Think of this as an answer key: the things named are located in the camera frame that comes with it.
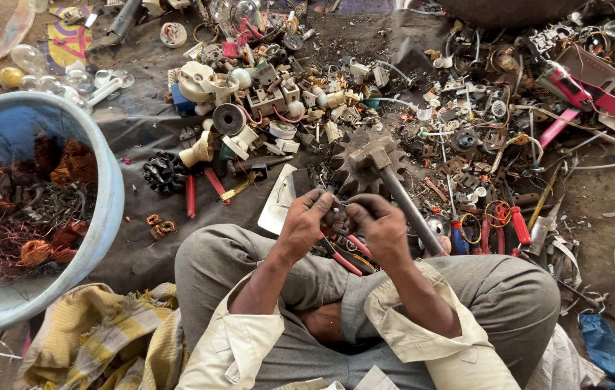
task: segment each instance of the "red screwdriver handle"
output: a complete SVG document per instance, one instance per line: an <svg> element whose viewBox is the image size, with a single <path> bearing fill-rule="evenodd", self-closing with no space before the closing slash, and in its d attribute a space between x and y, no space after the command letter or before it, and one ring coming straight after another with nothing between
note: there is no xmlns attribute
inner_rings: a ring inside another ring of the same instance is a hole
<svg viewBox="0 0 615 390"><path fill-rule="evenodd" d="M518 206L513 206L510 208L510 211L512 212L512 224L515 226L515 233L517 233L517 239L519 239L520 244L531 244L532 236L529 235L529 229L527 229L527 223L524 217L522 217L520 208Z"/></svg>

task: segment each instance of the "grey trousers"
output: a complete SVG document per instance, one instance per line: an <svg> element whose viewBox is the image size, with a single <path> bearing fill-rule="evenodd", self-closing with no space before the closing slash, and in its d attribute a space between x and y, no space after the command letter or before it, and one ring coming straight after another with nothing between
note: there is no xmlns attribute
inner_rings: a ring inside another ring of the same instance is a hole
<svg viewBox="0 0 615 390"><path fill-rule="evenodd" d="M182 243L175 259L175 281L190 351L216 306L257 268L274 243L235 225L201 228ZM445 276L524 387L558 318L560 296L555 281L534 265L507 255L436 257L426 261ZM337 380L353 389L374 364L401 390L435 389L423 361L402 363L384 341L360 354L343 355L320 345L289 311L341 300L344 341L355 345L379 337L363 307L370 291L386 279L384 271L359 278L324 257L307 255L298 261L279 299L285 330L262 362L254 389L274 389L318 377L327 384Z"/></svg>

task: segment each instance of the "man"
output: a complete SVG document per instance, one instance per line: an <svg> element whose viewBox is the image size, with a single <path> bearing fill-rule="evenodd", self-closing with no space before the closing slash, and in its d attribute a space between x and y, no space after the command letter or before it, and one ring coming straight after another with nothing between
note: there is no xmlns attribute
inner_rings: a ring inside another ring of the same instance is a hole
<svg viewBox="0 0 615 390"><path fill-rule="evenodd" d="M296 199L276 241L218 225L182 243L175 277L194 351L178 389L353 389L371 369L368 389L381 388L373 376L401 390L527 384L559 311L546 272L506 255L413 261L403 213L362 194L349 224L383 271L357 277L308 253L332 201ZM320 343L373 340L355 355Z"/></svg>

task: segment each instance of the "yellow checkered cloth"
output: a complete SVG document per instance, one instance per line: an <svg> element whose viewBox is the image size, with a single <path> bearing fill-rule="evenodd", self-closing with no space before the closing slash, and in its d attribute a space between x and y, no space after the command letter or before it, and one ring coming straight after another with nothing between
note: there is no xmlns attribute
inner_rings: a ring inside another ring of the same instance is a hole
<svg viewBox="0 0 615 390"><path fill-rule="evenodd" d="M123 296L96 283L47 308L13 388L170 390L187 360L175 285Z"/></svg>

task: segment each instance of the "cream shirt sleeve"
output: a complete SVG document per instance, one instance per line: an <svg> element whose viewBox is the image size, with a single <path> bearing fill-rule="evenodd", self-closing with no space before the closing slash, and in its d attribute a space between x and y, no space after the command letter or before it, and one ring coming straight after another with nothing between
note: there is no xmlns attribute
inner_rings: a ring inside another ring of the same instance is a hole
<svg viewBox="0 0 615 390"><path fill-rule="evenodd" d="M176 389L251 389L262 360L283 333L283 317L274 306L272 315L231 315L228 299L235 297L250 273L216 308L206 331L194 347Z"/></svg>
<svg viewBox="0 0 615 390"><path fill-rule="evenodd" d="M486 331L459 303L445 278L423 260L417 260L416 267L456 311L462 335L448 339L411 322L401 314L403 304L399 294L392 281L387 280L372 290L366 299L365 313L397 357L404 363L425 361L438 390L519 390L488 342Z"/></svg>

